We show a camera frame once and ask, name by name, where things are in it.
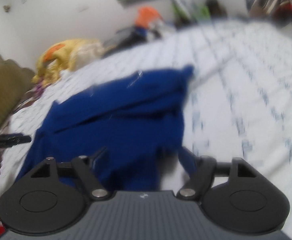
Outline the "orange cloth item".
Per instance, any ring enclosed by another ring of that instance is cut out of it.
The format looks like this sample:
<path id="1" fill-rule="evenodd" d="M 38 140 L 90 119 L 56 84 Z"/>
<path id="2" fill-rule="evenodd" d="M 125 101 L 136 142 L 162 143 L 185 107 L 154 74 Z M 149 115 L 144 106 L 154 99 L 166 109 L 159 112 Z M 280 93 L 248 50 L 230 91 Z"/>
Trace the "orange cloth item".
<path id="1" fill-rule="evenodd" d="M 149 29 L 152 22 L 162 20 L 161 14 L 153 7 L 141 7 L 138 10 L 135 26 L 139 28 Z"/>

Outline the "purple patterned cloth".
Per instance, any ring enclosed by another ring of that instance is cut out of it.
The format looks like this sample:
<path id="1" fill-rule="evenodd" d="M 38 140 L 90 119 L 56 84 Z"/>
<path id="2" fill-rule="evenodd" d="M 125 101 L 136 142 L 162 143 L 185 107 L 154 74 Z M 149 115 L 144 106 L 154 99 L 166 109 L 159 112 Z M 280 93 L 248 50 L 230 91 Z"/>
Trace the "purple patterned cloth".
<path id="1" fill-rule="evenodd" d="M 44 93 L 45 89 L 46 89 L 46 85 L 43 84 L 42 82 L 35 84 L 34 87 L 31 89 L 32 96 L 36 98 L 40 98 L 42 94 Z"/>

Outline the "yellow crumpled duvet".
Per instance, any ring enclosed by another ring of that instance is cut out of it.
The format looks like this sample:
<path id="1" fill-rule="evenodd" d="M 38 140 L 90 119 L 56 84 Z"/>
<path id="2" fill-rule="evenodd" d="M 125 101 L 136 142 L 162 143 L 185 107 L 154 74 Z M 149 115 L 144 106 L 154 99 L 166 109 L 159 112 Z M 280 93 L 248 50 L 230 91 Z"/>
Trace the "yellow crumpled duvet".
<path id="1" fill-rule="evenodd" d="M 49 86 L 61 77 L 63 70 L 75 72 L 100 59 L 107 48 L 98 39 L 70 39 L 49 47 L 37 60 L 33 83 Z"/>

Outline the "dark bag on floor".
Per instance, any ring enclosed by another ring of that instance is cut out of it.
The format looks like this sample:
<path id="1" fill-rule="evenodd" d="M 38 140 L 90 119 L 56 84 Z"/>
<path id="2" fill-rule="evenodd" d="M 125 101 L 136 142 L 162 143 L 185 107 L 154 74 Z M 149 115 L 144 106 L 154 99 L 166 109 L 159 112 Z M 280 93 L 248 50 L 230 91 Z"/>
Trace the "dark bag on floor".
<path id="1" fill-rule="evenodd" d="M 121 29 L 109 40 L 103 43 L 107 54 L 130 49 L 147 42 L 147 31 L 140 27 L 128 27 Z"/>

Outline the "olive striped headboard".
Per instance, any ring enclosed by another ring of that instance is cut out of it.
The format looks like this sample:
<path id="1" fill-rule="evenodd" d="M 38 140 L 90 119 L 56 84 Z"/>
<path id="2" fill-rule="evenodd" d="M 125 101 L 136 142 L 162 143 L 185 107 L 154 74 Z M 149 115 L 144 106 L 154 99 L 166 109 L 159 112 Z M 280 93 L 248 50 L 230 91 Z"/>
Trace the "olive striped headboard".
<path id="1" fill-rule="evenodd" d="M 34 75 L 33 70 L 22 68 L 11 59 L 4 60 L 0 55 L 0 129 L 30 89 Z"/>

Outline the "white quilt with script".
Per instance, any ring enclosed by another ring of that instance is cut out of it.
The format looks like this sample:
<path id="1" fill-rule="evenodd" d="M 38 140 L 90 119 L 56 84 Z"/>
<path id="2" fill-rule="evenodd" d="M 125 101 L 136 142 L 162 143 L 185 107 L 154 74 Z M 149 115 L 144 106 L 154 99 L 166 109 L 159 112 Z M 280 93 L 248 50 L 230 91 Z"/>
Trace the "white quilt with script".
<path id="1" fill-rule="evenodd" d="M 220 161 L 241 157 L 282 190 L 290 202 L 283 230 L 292 238 L 292 40 L 268 23 L 203 24 L 65 71 L 11 116 L 7 130 L 34 135 L 54 101 L 137 71 L 186 64 L 194 81 L 183 144 Z"/>

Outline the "blue sweater with rhinestones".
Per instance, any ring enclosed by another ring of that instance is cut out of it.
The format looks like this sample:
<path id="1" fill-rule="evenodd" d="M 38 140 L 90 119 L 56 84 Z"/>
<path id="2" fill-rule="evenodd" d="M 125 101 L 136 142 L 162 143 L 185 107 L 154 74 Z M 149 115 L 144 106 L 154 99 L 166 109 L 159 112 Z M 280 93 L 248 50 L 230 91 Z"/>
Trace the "blue sweater with rhinestones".
<path id="1" fill-rule="evenodd" d="M 53 103 L 18 178 L 47 157 L 69 162 L 105 148 L 92 167 L 104 188 L 157 190 L 160 159 L 182 146 L 193 72 L 191 65 L 139 72 Z"/>

